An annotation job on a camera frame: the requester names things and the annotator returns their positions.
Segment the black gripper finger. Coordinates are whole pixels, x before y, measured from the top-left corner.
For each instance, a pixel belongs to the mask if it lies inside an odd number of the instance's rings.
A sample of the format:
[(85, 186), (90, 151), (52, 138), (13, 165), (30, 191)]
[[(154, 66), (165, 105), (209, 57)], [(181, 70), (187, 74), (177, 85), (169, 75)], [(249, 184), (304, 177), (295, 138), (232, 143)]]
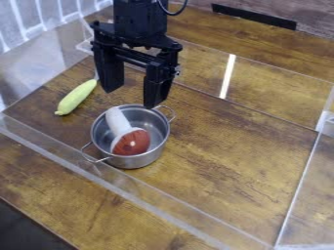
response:
[(110, 93), (124, 85), (124, 62), (112, 48), (97, 43), (92, 43), (92, 53), (100, 86), (105, 93)]
[(159, 62), (150, 62), (145, 67), (142, 78), (142, 105), (156, 107), (165, 101), (175, 78), (175, 68)]

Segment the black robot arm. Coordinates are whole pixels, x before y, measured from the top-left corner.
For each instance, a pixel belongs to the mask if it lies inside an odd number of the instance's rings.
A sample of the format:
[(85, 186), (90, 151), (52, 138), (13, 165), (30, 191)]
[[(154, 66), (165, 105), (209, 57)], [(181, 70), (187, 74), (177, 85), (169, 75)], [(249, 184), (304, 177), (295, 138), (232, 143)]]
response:
[(113, 22), (94, 21), (90, 51), (101, 88), (124, 85), (124, 63), (145, 69), (142, 105), (156, 107), (168, 97), (183, 45), (167, 35), (168, 0), (113, 0)]

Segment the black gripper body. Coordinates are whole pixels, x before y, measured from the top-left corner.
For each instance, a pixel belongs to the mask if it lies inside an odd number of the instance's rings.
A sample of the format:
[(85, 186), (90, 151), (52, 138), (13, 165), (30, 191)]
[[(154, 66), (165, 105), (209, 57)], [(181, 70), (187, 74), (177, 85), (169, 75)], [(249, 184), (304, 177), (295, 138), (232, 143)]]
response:
[(138, 67), (156, 63), (163, 76), (179, 74), (177, 56), (183, 46), (164, 31), (138, 33), (130, 25), (125, 32), (118, 32), (117, 24), (98, 21), (89, 27), (93, 30), (90, 50), (98, 73), (106, 70), (106, 63), (112, 62), (117, 65), (114, 71), (121, 71), (124, 63)]

